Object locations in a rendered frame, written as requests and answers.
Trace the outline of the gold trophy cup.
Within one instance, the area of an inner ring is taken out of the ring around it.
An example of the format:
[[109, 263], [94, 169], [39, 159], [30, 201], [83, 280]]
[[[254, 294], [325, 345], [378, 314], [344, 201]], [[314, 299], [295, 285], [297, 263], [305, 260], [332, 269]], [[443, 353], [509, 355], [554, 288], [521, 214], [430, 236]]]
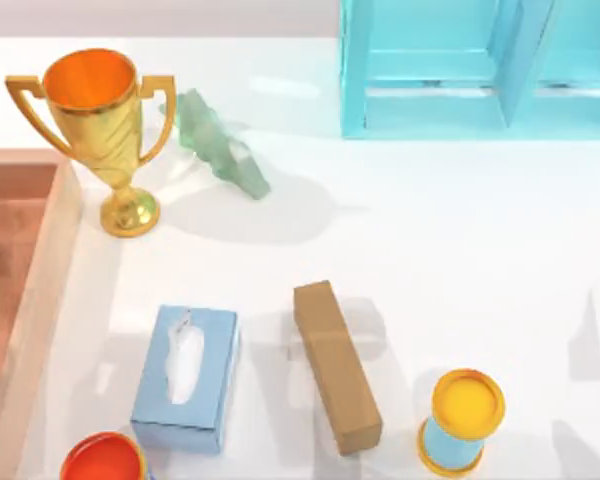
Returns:
[[[41, 78], [8, 76], [5, 86], [45, 140], [111, 188], [100, 207], [107, 233], [137, 237], [157, 224], [159, 202], [148, 191], [133, 187], [132, 178], [169, 139], [176, 113], [173, 77], [139, 78], [124, 54], [91, 48], [56, 60]], [[158, 91], [165, 95], [164, 126], [155, 145], [143, 153], [141, 102]]]

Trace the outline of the long brown cardboard box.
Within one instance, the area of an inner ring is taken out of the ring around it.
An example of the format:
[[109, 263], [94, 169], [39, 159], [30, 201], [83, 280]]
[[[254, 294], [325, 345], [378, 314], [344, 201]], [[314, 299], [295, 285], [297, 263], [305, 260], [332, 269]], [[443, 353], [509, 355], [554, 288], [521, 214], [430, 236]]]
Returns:
[[293, 305], [339, 453], [377, 446], [383, 420], [331, 283], [296, 287]]

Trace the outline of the light blue rack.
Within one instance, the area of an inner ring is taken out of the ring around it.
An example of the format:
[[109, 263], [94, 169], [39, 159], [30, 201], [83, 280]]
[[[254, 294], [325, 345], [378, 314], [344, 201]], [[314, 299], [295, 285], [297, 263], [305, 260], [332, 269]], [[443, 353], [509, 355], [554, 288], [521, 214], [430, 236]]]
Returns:
[[348, 138], [600, 140], [600, 0], [340, 0]]

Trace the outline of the yellow and blue can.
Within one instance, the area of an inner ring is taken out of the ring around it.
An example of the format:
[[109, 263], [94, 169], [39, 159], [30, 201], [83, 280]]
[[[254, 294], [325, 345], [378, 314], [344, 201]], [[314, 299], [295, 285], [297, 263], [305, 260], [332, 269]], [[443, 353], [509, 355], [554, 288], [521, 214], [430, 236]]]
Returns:
[[505, 397], [490, 376], [468, 368], [447, 372], [433, 389], [431, 415], [418, 431], [420, 460], [442, 477], [469, 474], [504, 415]]

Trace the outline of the light blue tissue box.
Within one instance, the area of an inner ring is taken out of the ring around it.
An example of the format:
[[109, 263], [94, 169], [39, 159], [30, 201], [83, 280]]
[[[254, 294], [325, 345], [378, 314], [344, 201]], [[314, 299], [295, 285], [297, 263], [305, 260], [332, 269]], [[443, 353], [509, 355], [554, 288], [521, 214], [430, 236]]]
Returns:
[[143, 447], [221, 452], [238, 346], [236, 313], [160, 307], [131, 415]]

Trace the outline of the salmon shallow box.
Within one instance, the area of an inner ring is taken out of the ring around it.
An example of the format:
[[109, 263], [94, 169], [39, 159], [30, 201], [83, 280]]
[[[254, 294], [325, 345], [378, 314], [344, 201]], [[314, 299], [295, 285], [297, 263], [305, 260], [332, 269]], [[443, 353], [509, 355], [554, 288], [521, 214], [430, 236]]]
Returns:
[[0, 149], [0, 480], [14, 480], [82, 214], [71, 163]]

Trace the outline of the red and orange can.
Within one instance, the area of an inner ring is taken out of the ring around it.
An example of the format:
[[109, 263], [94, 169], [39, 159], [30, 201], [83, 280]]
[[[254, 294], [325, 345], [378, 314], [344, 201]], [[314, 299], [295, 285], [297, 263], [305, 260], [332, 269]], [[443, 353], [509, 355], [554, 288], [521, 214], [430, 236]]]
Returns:
[[144, 453], [126, 435], [100, 432], [77, 443], [60, 469], [60, 480], [155, 480]]

